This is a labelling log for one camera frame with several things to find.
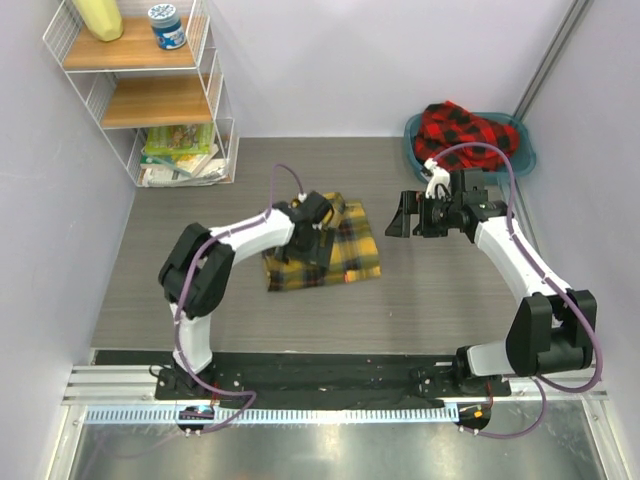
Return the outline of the yellow plaid long sleeve shirt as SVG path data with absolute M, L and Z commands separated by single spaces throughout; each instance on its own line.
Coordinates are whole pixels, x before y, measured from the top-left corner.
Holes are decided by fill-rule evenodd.
M 359 200 L 345 200 L 339 192 L 324 193 L 336 218 L 329 222 L 334 241 L 329 265 L 323 268 L 299 260 L 280 261 L 275 249 L 262 253 L 268 292 L 353 283 L 379 278 L 378 249 L 364 206 Z

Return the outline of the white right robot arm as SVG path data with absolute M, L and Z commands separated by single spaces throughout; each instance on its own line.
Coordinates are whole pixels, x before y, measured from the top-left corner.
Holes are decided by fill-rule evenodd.
M 457 350 L 451 371 L 457 391 L 475 394 L 488 377 L 542 378 L 592 364 L 595 297 L 552 272 L 522 238 L 507 203 L 490 200 L 480 170 L 454 172 L 449 186 L 436 187 L 433 196 L 403 191 L 385 234 L 440 238 L 452 230 L 491 260 L 517 303 L 504 339 Z

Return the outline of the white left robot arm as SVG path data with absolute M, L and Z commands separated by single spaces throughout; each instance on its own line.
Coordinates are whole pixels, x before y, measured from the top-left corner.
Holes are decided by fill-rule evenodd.
M 190 398 L 205 397 L 213 385 L 211 315 L 221 303 L 233 267 L 262 253 L 286 265 L 328 268 L 334 223 L 342 209 L 312 191 L 291 202 L 278 202 L 254 217 L 206 228 L 188 225 L 162 266 L 158 281 L 169 302 L 176 340 L 175 362 L 183 369 L 179 388 Z

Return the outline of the red plaid long sleeve shirt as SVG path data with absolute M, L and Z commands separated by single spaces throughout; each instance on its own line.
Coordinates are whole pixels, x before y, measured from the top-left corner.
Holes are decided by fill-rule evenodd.
M 511 157 L 520 146 L 520 134 L 513 126 L 486 119 L 453 102 L 434 103 L 421 114 L 413 154 L 425 165 L 447 148 L 468 142 L 491 144 Z M 464 168 L 496 172 L 504 166 L 498 153 L 480 146 L 452 151 L 436 164 L 449 172 Z

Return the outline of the stack of books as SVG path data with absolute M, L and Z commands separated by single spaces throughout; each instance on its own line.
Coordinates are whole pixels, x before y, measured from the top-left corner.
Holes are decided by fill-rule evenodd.
M 229 161 L 213 145 L 210 153 L 142 154 L 139 185 L 148 188 L 199 187 L 232 182 Z

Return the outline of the teal plastic basket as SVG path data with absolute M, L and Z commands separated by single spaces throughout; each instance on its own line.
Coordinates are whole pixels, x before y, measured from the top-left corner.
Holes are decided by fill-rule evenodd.
M 520 137 L 520 145 L 510 157 L 514 174 L 519 178 L 531 173 L 536 166 L 537 155 L 530 141 L 526 125 L 515 117 L 501 112 L 475 112 L 475 115 L 515 128 Z M 429 177 L 425 174 L 423 164 L 414 155 L 415 138 L 421 124 L 421 117 L 422 114 L 419 113 L 407 120 L 404 127 L 403 152 L 416 178 L 423 184 L 427 184 Z

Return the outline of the green picture book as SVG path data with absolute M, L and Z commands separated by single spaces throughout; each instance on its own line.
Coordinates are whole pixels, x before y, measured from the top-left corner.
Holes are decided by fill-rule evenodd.
M 146 155 L 207 154 L 214 140 L 214 124 L 157 126 L 149 129 Z

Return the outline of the blue lidded jar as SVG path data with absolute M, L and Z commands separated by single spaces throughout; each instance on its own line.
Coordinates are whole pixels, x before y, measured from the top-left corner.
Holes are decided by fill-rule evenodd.
M 175 50 L 186 43 L 181 17 L 173 4 L 162 3 L 148 10 L 148 18 L 156 43 L 163 50 Z

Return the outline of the yellow plastic bottle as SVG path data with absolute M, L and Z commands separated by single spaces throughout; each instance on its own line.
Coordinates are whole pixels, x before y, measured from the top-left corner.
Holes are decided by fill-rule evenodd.
M 87 29 L 103 42 L 119 39 L 124 24 L 115 0 L 73 0 Z

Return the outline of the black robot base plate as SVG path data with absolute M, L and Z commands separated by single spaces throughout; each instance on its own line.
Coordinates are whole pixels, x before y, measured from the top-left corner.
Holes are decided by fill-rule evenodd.
M 440 407 L 446 399 L 508 397 L 498 376 L 470 378 L 451 355 L 224 353 L 199 377 L 225 391 L 254 391 L 272 410 Z

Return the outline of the aluminium frame rail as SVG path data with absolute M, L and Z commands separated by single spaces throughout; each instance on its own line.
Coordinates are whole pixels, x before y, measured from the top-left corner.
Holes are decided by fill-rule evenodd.
M 513 116 L 523 121 L 538 94 L 550 77 L 553 69 L 560 60 L 572 36 L 576 33 L 583 19 L 593 4 L 592 0 L 573 0 L 556 29 L 548 47 L 545 50 L 531 80 L 529 81 Z

